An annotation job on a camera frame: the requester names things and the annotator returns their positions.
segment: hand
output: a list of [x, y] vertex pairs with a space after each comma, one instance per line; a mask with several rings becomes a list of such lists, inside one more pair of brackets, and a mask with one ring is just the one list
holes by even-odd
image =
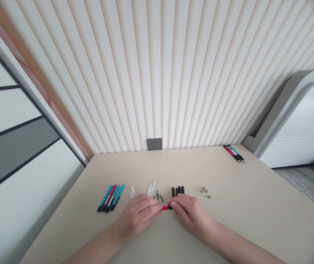
[[147, 194], [139, 194], [130, 200], [112, 227], [118, 231], [122, 244], [138, 236], [161, 213], [162, 205]]
[[178, 194], [168, 202], [168, 205], [173, 207], [176, 216], [181, 217], [190, 233], [207, 246], [213, 247], [218, 223], [206, 212], [196, 197]]

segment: electrical outlet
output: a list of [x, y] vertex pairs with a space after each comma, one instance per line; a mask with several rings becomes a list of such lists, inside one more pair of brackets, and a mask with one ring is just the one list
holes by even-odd
[[162, 150], [162, 138], [147, 139], [147, 150]]

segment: pen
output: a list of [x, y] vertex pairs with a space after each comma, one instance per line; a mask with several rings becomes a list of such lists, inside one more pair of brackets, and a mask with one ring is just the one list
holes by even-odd
[[239, 158], [236, 157], [236, 156], [234, 155], [234, 153], [231, 152], [230, 149], [229, 149], [226, 145], [223, 145], [223, 147], [233, 156], [233, 158], [235, 158], [236, 161], [240, 162]]
[[232, 150], [234, 150], [234, 152], [237, 154], [237, 155], [239, 155], [239, 157], [245, 162], [245, 159], [231, 146], [231, 145], [229, 145], [231, 148], [232, 148]]
[[116, 184], [113, 185], [113, 188], [111, 189], [110, 193], [108, 194], [108, 197], [107, 197], [107, 199], [106, 199], [106, 201], [105, 201], [105, 203], [103, 204], [103, 207], [102, 207], [102, 210], [103, 210], [103, 211], [105, 210], [105, 208], [106, 208], [106, 206], [107, 206], [107, 204], [108, 204], [110, 198], [112, 197], [112, 194], [113, 194], [113, 192], [114, 192], [114, 190], [115, 190], [116, 187], [117, 187]]
[[241, 156], [238, 155], [238, 154], [236, 154], [235, 151], [234, 151], [232, 148], [230, 148], [230, 145], [227, 145], [227, 147], [229, 148], [229, 150], [230, 150], [231, 152], [234, 153], [235, 157], [236, 157], [240, 162], [242, 162]]
[[102, 200], [100, 206], [99, 206], [98, 209], [97, 209], [98, 212], [100, 212], [100, 211], [102, 210], [102, 206], [103, 206], [103, 204], [105, 203], [105, 200], [107, 199], [107, 196], [108, 196], [110, 190], [112, 189], [112, 187], [113, 187], [113, 185], [111, 185], [111, 186], [108, 188], [108, 191], [107, 191], [105, 197], [103, 198], [103, 200]]
[[116, 207], [116, 204], [117, 204], [118, 201], [119, 201], [120, 194], [121, 194], [121, 192], [124, 190], [124, 187], [125, 187], [125, 185], [123, 184], [123, 185], [121, 186], [121, 188], [120, 188], [118, 194], [117, 194], [117, 199], [113, 201], [111, 211], [114, 211], [114, 208]]
[[116, 189], [114, 190], [114, 193], [113, 193], [113, 195], [112, 195], [110, 201], [108, 202], [108, 204], [107, 204], [107, 206], [106, 206], [106, 208], [105, 208], [106, 213], [108, 213], [108, 212], [110, 211], [110, 205], [111, 205], [112, 202], [114, 201], [114, 197], [115, 197], [115, 195], [116, 195], [116, 193], [117, 193], [118, 190], [119, 190], [119, 185], [117, 185], [117, 187], [116, 187]]

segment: floor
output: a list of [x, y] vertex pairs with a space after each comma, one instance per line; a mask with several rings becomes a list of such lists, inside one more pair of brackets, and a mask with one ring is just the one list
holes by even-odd
[[275, 169], [275, 172], [314, 202], [314, 166]]

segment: table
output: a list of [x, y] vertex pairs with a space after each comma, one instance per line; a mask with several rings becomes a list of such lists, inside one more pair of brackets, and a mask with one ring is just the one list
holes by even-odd
[[[243, 146], [239, 164], [223, 147], [97, 154], [21, 261], [60, 263], [117, 219], [130, 189], [147, 193], [155, 181], [164, 204], [185, 187], [219, 222], [287, 263], [314, 263], [314, 203]], [[96, 210], [111, 184], [125, 184], [114, 212]], [[208, 195], [201, 193], [201, 187]], [[164, 211], [111, 263], [228, 263]]]

